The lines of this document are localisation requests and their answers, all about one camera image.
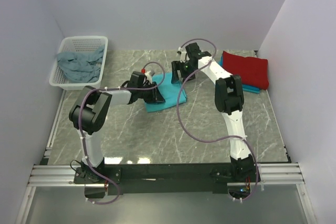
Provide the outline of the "light blue t-shirt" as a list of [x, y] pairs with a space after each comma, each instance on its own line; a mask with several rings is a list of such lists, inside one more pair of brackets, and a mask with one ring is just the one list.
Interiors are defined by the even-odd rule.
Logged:
[[181, 89], [182, 83], [178, 81], [175, 84], [171, 83], [172, 73], [166, 73], [163, 83], [158, 87], [159, 92], [165, 99], [164, 103], [149, 104], [145, 103], [147, 113], [162, 111], [176, 106], [177, 96]]

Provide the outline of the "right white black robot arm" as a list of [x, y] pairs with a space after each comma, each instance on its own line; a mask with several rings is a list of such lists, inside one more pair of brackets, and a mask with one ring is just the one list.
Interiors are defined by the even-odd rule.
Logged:
[[183, 78], [183, 84], [194, 79], [196, 73], [204, 73], [215, 86], [215, 106], [224, 118], [230, 142], [230, 177], [241, 182], [255, 173], [255, 156], [247, 143], [243, 124], [244, 94], [241, 78], [224, 70], [208, 51], [201, 51], [193, 42], [179, 47], [179, 61], [172, 61], [172, 79], [175, 84]]

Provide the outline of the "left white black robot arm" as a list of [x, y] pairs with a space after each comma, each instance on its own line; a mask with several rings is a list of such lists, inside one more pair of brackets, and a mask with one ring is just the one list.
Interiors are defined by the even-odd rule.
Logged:
[[153, 70], [142, 69], [134, 71], [130, 79], [118, 88], [85, 86], [81, 90], [69, 112], [69, 120], [80, 136], [83, 154], [77, 177], [99, 183], [107, 176], [100, 138], [96, 137], [96, 133], [103, 127], [111, 106], [133, 104], [138, 99], [149, 104], [165, 102], [158, 83], [153, 81], [154, 75]]

